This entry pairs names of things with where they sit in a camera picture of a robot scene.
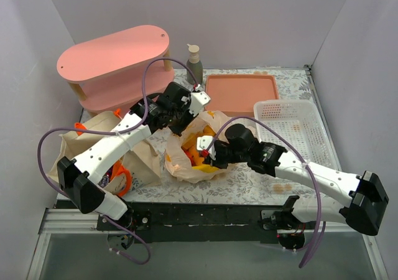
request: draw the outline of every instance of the bag handle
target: bag handle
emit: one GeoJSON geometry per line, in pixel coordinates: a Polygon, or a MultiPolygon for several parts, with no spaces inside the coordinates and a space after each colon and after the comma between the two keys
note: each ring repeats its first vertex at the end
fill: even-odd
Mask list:
{"type": "Polygon", "coordinates": [[[121,161],[117,161],[113,165],[112,175],[111,175],[111,179],[109,180],[109,182],[111,182],[116,176],[119,176],[121,174],[124,174],[126,176],[126,184],[125,184],[124,188],[122,189],[122,191],[120,191],[118,193],[119,197],[122,197],[127,192],[129,192],[129,190],[131,188],[131,184],[132,184],[132,177],[131,177],[130,171],[128,171],[126,168],[124,168],[124,166],[121,164],[121,161]]]}
{"type": "MultiPolygon", "coordinates": [[[[120,116],[121,114],[121,110],[120,109],[116,109],[115,111],[113,111],[113,114],[117,117],[122,119],[122,116],[120,116]]],[[[75,123],[75,129],[87,129],[85,127],[85,125],[83,123],[75,123]]],[[[81,134],[83,134],[83,132],[76,132],[77,136],[80,136],[81,134]]]]}

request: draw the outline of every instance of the plastic bag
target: plastic bag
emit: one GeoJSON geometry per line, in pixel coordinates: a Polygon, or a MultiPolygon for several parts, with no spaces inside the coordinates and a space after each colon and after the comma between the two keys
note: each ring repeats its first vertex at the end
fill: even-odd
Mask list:
{"type": "MultiPolygon", "coordinates": [[[[170,135],[167,140],[165,153],[165,167],[167,171],[169,171],[172,176],[175,176],[177,180],[186,180],[193,184],[201,180],[210,180],[217,174],[230,171],[234,166],[233,164],[229,165],[227,169],[217,169],[210,166],[209,169],[194,169],[191,160],[181,148],[194,134],[202,132],[205,126],[209,126],[213,131],[218,132],[222,125],[229,119],[228,116],[220,111],[201,112],[186,130],[182,132],[180,137],[175,134],[170,135]]],[[[218,139],[226,141],[224,131],[220,134],[218,139]]]]}

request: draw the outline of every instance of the pink oval shelf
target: pink oval shelf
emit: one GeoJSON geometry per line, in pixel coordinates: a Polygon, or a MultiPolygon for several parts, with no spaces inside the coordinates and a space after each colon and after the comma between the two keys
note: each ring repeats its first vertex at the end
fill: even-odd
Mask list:
{"type": "Polygon", "coordinates": [[[70,83],[87,82],[160,57],[168,48],[162,28],[137,26],[70,47],[58,59],[57,70],[70,83]]]}
{"type": "MultiPolygon", "coordinates": [[[[157,26],[137,26],[74,45],[60,56],[59,74],[92,113],[129,107],[142,98],[147,63],[169,55],[169,36],[157,26]]],[[[146,75],[146,93],[163,92],[174,79],[170,61],[158,61],[146,75]]]]}
{"type": "MultiPolygon", "coordinates": [[[[142,98],[141,80],[145,65],[134,67],[130,70],[110,76],[100,82],[89,82],[83,86],[87,95],[85,101],[80,101],[84,109],[91,112],[102,112],[126,108],[142,98]]],[[[163,61],[153,63],[146,76],[146,93],[163,92],[167,85],[174,79],[174,71],[166,72],[163,61]]]]}

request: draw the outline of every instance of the cable tie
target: cable tie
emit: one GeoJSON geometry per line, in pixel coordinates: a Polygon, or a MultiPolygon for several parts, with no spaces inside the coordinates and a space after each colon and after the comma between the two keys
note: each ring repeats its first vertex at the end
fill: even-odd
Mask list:
{"type": "Polygon", "coordinates": [[[301,165],[303,166],[303,168],[306,168],[306,166],[308,166],[310,163],[310,160],[305,160],[305,162],[301,163],[301,165]]]}
{"type": "Polygon", "coordinates": [[[114,134],[116,136],[118,136],[120,139],[123,140],[124,143],[126,143],[126,145],[129,148],[129,151],[132,149],[132,146],[129,144],[129,142],[124,138],[123,134],[121,134],[117,129],[114,130],[114,134]]]}

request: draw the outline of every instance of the soap dispenser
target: soap dispenser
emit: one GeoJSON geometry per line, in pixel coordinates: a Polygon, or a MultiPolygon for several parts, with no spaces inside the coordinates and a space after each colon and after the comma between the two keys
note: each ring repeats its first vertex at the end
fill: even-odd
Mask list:
{"type": "MultiPolygon", "coordinates": [[[[189,59],[187,61],[187,67],[191,69],[193,75],[197,79],[197,82],[201,85],[203,83],[203,65],[199,58],[199,47],[197,45],[188,44],[188,51],[190,52],[189,59]]],[[[187,80],[189,84],[194,85],[192,76],[187,71],[187,80]]]]}

